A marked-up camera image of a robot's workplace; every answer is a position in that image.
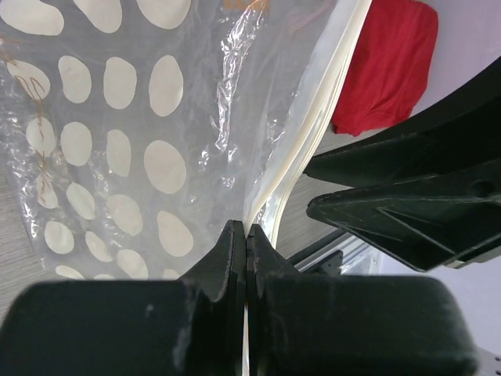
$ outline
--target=transparent plastic bag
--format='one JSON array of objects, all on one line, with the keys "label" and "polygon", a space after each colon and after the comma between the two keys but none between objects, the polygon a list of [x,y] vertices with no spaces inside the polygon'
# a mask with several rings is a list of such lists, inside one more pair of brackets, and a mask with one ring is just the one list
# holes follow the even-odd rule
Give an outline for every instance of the transparent plastic bag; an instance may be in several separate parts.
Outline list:
[{"label": "transparent plastic bag", "polygon": [[44,267],[176,277],[251,221],[349,2],[2,0],[0,143]]}]

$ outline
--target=gray table surface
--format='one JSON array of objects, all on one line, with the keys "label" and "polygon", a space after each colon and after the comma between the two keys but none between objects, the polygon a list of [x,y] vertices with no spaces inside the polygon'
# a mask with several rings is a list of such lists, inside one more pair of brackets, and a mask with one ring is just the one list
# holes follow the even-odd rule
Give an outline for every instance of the gray table surface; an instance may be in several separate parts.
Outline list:
[{"label": "gray table surface", "polygon": [[[364,134],[358,139],[372,135]],[[317,153],[334,149],[355,141],[351,136],[334,135],[328,130]],[[326,236],[333,228],[310,219],[305,214],[306,205],[320,194],[345,187],[321,182],[303,175],[290,196],[279,230],[277,250],[289,257],[314,241]],[[0,317],[13,299],[27,286],[41,280],[56,278],[45,272],[41,260],[34,254],[7,183],[5,167],[0,166]]]}]

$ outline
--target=screw hole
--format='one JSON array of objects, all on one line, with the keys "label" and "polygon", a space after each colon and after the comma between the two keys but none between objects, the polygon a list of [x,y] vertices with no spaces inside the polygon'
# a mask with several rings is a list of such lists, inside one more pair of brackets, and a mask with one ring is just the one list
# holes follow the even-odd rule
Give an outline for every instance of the screw hole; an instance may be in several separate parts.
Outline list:
[{"label": "screw hole", "polygon": [[479,198],[489,197],[495,191],[496,186],[494,183],[487,180],[478,180],[470,186],[470,193]]}]

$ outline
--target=white dot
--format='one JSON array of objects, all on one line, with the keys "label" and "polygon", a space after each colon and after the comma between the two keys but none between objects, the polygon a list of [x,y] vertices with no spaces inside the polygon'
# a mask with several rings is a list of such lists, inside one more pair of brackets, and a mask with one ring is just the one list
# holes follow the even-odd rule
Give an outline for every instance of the white dot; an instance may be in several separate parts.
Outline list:
[{"label": "white dot", "polygon": [[170,143],[153,141],[144,153],[144,168],[151,184],[160,192],[173,194],[186,180],[186,164]]},{"label": "white dot", "polygon": [[96,257],[101,262],[111,262],[113,258],[110,256],[108,252],[108,247],[104,244],[97,235],[95,235],[92,231],[87,231],[85,233],[85,243],[89,251],[92,253],[94,257]]},{"label": "white dot", "polygon": [[115,277],[111,276],[110,274],[98,274],[97,276],[94,277],[95,280],[114,280]]},{"label": "white dot", "polygon": [[52,181],[47,175],[39,175],[35,180],[38,203],[47,209],[57,208],[59,202],[56,192],[52,187]]},{"label": "white dot", "polygon": [[162,274],[164,280],[177,280],[179,277],[179,273],[172,269],[166,269]]},{"label": "white dot", "polygon": [[188,255],[193,248],[193,235],[178,217],[161,211],[157,215],[157,225],[160,243],[169,255]]},{"label": "white dot", "polygon": [[43,71],[35,65],[16,60],[7,63],[9,73],[19,81],[24,91],[33,99],[44,99],[50,90],[50,80]]},{"label": "white dot", "polygon": [[134,99],[137,81],[135,68],[130,63],[120,57],[110,57],[104,71],[104,99],[110,107],[124,109]]},{"label": "white dot", "polygon": [[151,72],[150,106],[155,114],[164,117],[172,114],[181,103],[183,78],[178,62],[173,56],[160,58]]},{"label": "white dot", "polygon": [[106,160],[110,170],[119,176],[128,176],[131,167],[131,142],[117,129],[108,132]]},{"label": "white dot", "polygon": [[9,26],[27,34],[59,35],[64,27],[61,12],[39,0],[3,0],[0,17]]},{"label": "white dot", "polygon": [[120,230],[135,236],[142,231],[142,215],[139,206],[129,196],[117,194],[108,199],[111,218]]},{"label": "white dot", "polygon": [[73,251],[75,241],[71,231],[62,223],[49,221],[45,225],[45,242],[59,255]]},{"label": "white dot", "polygon": [[92,79],[88,68],[79,59],[63,56],[58,63],[65,97],[73,103],[83,103],[91,93]]},{"label": "white dot", "polygon": [[66,191],[66,197],[73,209],[83,219],[91,220],[96,217],[96,203],[94,197],[83,186],[71,183]]},{"label": "white dot", "polygon": [[114,33],[122,23],[120,0],[73,0],[99,31]]},{"label": "white dot", "polygon": [[117,264],[131,278],[145,280],[148,278],[148,268],[141,255],[130,249],[122,249],[117,253]]},{"label": "white dot", "polygon": [[171,30],[186,18],[191,0],[137,0],[146,19],[153,25]]},{"label": "white dot", "polygon": [[61,149],[70,165],[85,165],[91,157],[91,132],[85,125],[76,121],[65,125],[61,132]]},{"label": "white dot", "polygon": [[26,140],[43,157],[48,157],[56,148],[54,129],[44,117],[37,117],[28,123]]},{"label": "white dot", "polygon": [[72,280],[83,280],[84,276],[80,274],[77,270],[70,268],[69,266],[59,265],[56,267],[56,274],[62,277],[70,278]]}]

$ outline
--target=red towel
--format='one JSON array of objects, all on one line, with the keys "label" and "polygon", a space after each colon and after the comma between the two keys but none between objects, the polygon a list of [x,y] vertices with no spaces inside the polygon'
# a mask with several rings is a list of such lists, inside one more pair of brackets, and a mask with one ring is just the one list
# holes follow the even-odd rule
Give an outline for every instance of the red towel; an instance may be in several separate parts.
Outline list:
[{"label": "red towel", "polygon": [[373,0],[332,117],[358,136],[409,118],[427,87],[438,34],[434,9],[413,0]]}]

